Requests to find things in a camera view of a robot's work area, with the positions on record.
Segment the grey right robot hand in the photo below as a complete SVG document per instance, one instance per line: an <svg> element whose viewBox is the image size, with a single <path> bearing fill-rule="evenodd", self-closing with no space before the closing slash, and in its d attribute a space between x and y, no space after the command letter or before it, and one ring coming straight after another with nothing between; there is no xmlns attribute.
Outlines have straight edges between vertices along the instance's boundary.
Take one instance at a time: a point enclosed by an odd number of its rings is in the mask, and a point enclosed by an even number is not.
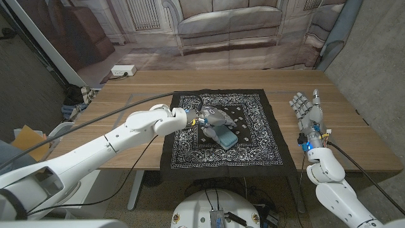
<svg viewBox="0 0 405 228"><path fill-rule="evenodd" d="M320 105L320 93L318 89L313 91L313 100L310 101L305 95L298 92L289 105L298 119L300 140L298 145L303 145L306 151L313 148L322 148L321 124L323 112Z"/></svg>

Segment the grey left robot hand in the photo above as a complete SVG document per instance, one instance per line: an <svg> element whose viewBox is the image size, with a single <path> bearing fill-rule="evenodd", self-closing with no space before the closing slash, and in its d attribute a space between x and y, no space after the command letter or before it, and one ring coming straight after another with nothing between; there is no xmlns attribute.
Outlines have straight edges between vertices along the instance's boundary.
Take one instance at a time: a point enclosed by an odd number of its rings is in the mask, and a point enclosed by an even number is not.
<svg viewBox="0 0 405 228"><path fill-rule="evenodd" d="M237 124L223 110L213 106L203 106L199 111L186 110L188 126L199 125L202 133L214 140L223 149L229 149L236 144L237 136L228 128Z"/></svg>

